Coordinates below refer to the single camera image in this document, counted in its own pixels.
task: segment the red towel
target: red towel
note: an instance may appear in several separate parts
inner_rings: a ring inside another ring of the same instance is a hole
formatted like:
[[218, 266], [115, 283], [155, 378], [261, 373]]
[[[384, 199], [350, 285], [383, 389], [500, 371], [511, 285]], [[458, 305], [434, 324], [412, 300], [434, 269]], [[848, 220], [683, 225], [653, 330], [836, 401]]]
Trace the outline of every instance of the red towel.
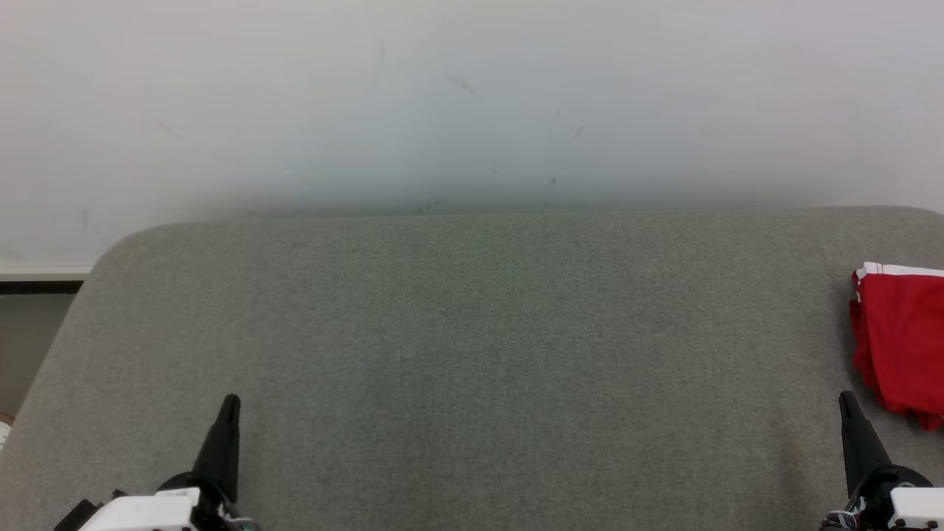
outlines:
[[878, 402], [944, 423], [944, 271], [866, 263], [852, 275], [855, 368]]

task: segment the gray upholstered bench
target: gray upholstered bench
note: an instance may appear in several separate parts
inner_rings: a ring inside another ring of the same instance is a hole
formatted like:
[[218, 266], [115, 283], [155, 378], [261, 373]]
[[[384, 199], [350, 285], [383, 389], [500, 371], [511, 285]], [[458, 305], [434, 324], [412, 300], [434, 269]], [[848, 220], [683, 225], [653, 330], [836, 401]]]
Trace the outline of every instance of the gray upholstered bench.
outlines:
[[0, 454], [0, 529], [187, 470], [243, 397], [268, 531], [812, 529], [836, 397], [944, 483], [944, 436], [851, 369], [849, 276], [944, 267], [896, 208], [164, 227], [82, 288]]

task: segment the baseboard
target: baseboard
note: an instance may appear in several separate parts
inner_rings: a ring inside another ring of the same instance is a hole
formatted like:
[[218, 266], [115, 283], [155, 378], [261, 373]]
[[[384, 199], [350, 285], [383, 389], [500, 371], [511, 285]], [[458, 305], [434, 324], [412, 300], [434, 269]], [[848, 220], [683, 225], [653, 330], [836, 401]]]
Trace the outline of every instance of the baseboard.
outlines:
[[35, 283], [84, 281], [89, 276], [91, 267], [49, 266], [49, 267], [2, 267], [0, 283]]
[[73, 294], [89, 267], [0, 267], [0, 295]]

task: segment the white robot part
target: white robot part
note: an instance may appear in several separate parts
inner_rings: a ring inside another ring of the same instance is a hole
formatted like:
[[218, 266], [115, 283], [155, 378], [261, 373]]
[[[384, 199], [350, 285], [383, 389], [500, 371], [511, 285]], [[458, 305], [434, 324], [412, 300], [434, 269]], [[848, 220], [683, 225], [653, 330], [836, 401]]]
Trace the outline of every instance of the white robot part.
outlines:
[[895, 513], [888, 521], [889, 529], [936, 529], [944, 523], [944, 488], [893, 488], [891, 503]]
[[190, 496], [123, 496], [115, 498], [79, 531], [194, 531]]
[[3, 445], [7, 443], [9, 430], [9, 424], [0, 420], [0, 450], [3, 450]]
[[158, 490], [155, 496], [186, 496], [190, 499], [191, 506], [196, 507], [200, 503], [200, 488], [172, 488], [170, 490]]

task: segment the floor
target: floor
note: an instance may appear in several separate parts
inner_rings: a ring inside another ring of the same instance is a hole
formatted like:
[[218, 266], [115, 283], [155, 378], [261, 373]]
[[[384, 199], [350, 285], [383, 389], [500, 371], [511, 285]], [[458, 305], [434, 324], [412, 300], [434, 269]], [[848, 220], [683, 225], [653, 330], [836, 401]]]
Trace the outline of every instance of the floor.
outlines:
[[0, 296], [0, 413], [20, 411], [73, 297]]

